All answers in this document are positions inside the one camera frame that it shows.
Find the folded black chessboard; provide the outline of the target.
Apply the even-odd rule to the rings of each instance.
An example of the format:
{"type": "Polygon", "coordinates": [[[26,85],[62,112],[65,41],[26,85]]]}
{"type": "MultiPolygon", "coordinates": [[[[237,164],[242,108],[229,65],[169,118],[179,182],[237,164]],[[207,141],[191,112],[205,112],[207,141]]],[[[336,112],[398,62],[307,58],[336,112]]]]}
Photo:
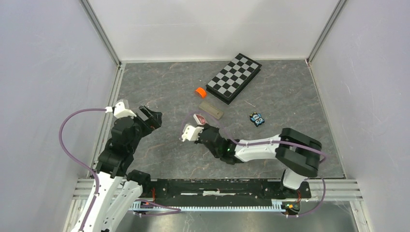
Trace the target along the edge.
{"type": "Polygon", "coordinates": [[[206,91],[230,104],[260,72],[262,64],[239,53],[205,86],[206,91]]]}

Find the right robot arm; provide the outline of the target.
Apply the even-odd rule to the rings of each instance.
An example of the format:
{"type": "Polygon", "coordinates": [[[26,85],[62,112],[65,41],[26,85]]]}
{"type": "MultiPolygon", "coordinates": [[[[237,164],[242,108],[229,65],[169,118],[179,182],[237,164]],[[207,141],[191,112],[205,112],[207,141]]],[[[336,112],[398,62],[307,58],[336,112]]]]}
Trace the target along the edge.
{"type": "Polygon", "coordinates": [[[203,144],[215,158],[227,164],[263,159],[280,161],[286,166],[279,184],[279,191],[285,197],[296,194],[306,179],[317,177],[319,165],[325,160],[319,141],[291,128],[265,139],[234,140],[223,138],[219,128],[209,124],[187,125],[181,139],[203,144]]]}

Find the orange tape roll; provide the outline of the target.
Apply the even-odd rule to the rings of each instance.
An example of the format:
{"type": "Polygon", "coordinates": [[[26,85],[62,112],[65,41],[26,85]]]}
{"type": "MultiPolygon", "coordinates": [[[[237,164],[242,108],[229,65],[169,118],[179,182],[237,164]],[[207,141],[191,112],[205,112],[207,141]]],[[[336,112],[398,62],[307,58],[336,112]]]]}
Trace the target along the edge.
{"type": "Polygon", "coordinates": [[[198,94],[202,99],[204,99],[207,96],[206,90],[202,87],[196,88],[195,93],[198,94]]]}

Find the white beige remote control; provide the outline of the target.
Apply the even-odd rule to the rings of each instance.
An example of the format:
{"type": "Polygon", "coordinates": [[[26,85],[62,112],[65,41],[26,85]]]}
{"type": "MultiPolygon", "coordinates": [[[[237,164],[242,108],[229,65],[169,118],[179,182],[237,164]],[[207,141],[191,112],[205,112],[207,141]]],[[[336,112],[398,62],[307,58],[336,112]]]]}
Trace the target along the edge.
{"type": "Polygon", "coordinates": [[[213,116],[215,119],[221,119],[223,117],[223,111],[206,101],[201,102],[198,107],[213,116]]]}

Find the blue black owl toy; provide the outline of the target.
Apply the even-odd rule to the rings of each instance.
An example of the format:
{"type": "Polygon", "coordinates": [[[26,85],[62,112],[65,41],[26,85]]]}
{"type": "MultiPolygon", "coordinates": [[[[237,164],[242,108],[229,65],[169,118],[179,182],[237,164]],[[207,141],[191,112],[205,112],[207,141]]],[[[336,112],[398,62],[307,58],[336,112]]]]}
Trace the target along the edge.
{"type": "Polygon", "coordinates": [[[262,125],[265,122],[265,120],[262,118],[261,114],[259,114],[257,112],[254,112],[254,113],[250,114],[249,119],[256,127],[262,125]]]}

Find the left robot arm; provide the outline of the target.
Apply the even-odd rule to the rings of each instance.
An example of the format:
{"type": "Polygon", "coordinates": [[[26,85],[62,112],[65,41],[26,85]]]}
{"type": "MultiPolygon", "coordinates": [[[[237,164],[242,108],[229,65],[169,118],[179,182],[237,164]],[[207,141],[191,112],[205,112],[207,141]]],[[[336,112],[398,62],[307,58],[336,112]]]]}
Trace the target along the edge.
{"type": "Polygon", "coordinates": [[[112,113],[116,120],[96,169],[85,167],[94,176],[94,183],[74,232],[114,232],[131,204],[152,191],[149,174],[138,170],[127,173],[127,169],[141,139],[161,127],[162,113],[146,106],[135,113],[123,102],[101,111],[112,113]]]}

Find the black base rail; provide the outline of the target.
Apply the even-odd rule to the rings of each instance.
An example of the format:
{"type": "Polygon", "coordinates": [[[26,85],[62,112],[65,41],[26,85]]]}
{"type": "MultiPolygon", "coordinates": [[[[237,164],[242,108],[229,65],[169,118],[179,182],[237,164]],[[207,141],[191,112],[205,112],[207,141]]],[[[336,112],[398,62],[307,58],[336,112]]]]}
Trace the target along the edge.
{"type": "Polygon", "coordinates": [[[308,182],[299,189],[278,179],[157,179],[143,188],[141,198],[165,206],[270,206],[272,200],[310,199],[308,182]]]}

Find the red white remote control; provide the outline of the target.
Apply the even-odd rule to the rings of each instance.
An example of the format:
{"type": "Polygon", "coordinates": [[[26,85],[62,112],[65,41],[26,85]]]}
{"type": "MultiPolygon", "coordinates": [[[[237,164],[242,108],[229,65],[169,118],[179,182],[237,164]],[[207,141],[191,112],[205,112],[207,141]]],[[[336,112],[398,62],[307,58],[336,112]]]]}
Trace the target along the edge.
{"type": "Polygon", "coordinates": [[[202,115],[193,114],[193,118],[198,126],[204,126],[205,124],[208,123],[207,120],[202,115]]]}

